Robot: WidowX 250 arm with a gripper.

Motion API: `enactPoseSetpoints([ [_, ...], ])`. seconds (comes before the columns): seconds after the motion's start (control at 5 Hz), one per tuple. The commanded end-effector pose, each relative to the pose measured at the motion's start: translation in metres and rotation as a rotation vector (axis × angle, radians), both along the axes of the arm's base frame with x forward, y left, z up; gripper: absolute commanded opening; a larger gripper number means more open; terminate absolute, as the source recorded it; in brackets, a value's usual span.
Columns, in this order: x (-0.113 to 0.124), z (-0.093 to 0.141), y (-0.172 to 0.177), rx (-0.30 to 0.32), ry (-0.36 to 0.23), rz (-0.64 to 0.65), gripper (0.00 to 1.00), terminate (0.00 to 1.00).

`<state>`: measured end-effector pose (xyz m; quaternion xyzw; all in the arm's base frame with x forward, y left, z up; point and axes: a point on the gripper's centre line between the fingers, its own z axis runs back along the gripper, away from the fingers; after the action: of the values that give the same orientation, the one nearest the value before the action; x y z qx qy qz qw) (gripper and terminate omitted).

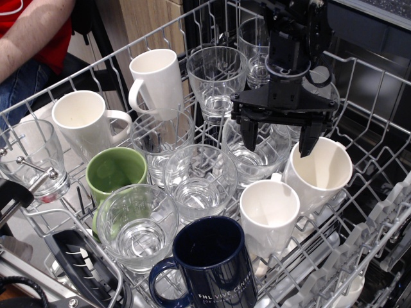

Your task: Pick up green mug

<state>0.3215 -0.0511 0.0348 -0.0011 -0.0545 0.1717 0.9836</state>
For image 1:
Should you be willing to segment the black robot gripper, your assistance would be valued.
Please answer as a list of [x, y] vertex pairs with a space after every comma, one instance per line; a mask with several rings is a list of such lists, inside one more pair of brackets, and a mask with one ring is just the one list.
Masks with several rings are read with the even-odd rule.
[[267, 84], [231, 96], [231, 118], [240, 125], [244, 147], [255, 151], [258, 123], [301, 126], [299, 153], [311, 155], [324, 130], [330, 129], [338, 103], [303, 86], [311, 69], [309, 54], [301, 46], [271, 46], [265, 57]]

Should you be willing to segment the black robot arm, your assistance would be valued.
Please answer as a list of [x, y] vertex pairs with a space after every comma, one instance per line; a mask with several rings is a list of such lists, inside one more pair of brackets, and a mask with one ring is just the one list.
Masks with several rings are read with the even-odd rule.
[[231, 117], [240, 126], [244, 146], [254, 151], [260, 123], [300, 126], [299, 153], [310, 155], [331, 128], [338, 102], [310, 92], [311, 67], [329, 47], [327, 1], [262, 1], [270, 37], [266, 85], [231, 96]]

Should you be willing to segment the person forearm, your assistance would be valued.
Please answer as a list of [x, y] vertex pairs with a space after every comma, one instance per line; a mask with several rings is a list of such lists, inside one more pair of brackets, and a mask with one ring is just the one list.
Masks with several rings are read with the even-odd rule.
[[43, 49], [70, 17], [75, 1], [32, 1], [1, 37], [1, 81]]

